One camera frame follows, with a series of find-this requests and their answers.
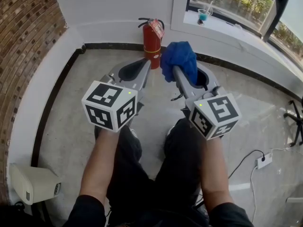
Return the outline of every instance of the chair leg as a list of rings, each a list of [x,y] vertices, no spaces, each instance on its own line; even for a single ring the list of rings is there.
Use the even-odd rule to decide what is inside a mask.
[[[294,141],[293,141],[293,143],[290,143],[290,147],[293,147],[297,143],[297,140],[298,140],[298,137],[299,137],[299,133],[300,133],[300,129],[301,129],[301,125],[298,125]]]
[[[299,146],[303,144],[303,126],[300,126],[300,133],[301,133],[301,142],[299,142]]]
[[[301,119],[300,118],[296,118],[295,116],[293,116],[292,114],[290,114],[290,113],[285,113],[284,114],[284,118],[286,118],[286,117],[290,117],[292,120],[294,120],[295,122],[298,122],[298,123],[300,123],[301,122]]]
[[[299,114],[298,108],[297,108],[297,106],[295,105],[294,101],[293,101],[293,100],[289,101],[289,104],[293,104],[293,105],[294,105],[295,114],[297,115],[298,118],[300,118],[301,116],[300,116],[300,114]]]

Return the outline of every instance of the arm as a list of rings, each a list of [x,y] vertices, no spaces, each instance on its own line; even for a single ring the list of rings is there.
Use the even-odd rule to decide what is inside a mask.
[[[92,196],[104,205],[107,188],[114,170],[119,134],[120,132],[101,130],[86,164],[79,195]]]
[[[228,176],[220,138],[203,140],[201,189],[207,212],[214,207],[233,202],[228,189]]]

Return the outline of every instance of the white power strip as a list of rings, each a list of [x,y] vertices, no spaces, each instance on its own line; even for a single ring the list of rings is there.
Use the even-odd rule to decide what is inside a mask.
[[[256,160],[257,162],[257,169],[261,169],[265,166],[267,166],[269,163],[273,162],[273,156],[271,153],[268,153],[267,155],[265,155],[265,160],[262,161],[263,157],[260,157]]]

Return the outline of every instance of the glass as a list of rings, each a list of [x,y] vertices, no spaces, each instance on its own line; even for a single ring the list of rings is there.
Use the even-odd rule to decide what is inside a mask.
[[[280,21],[270,38],[303,66],[303,43],[285,24]]]
[[[190,6],[200,8],[210,4],[220,13],[259,31],[275,0],[190,0]]]

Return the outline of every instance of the fire extinguisher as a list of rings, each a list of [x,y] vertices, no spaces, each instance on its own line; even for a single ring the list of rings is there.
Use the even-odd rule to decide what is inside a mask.
[[[143,26],[143,48],[145,58],[151,60],[151,69],[156,69],[160,66],[160,53],[161,53],[161,40],[157,34],[154,32],[153,28],[150,26],[150,22],[154,19],[140,17],[139,20],[146,20],[144,23],[140,24],[138,28]],[[164,23],[162,20],[158,19],[162,24],[164,30]]]

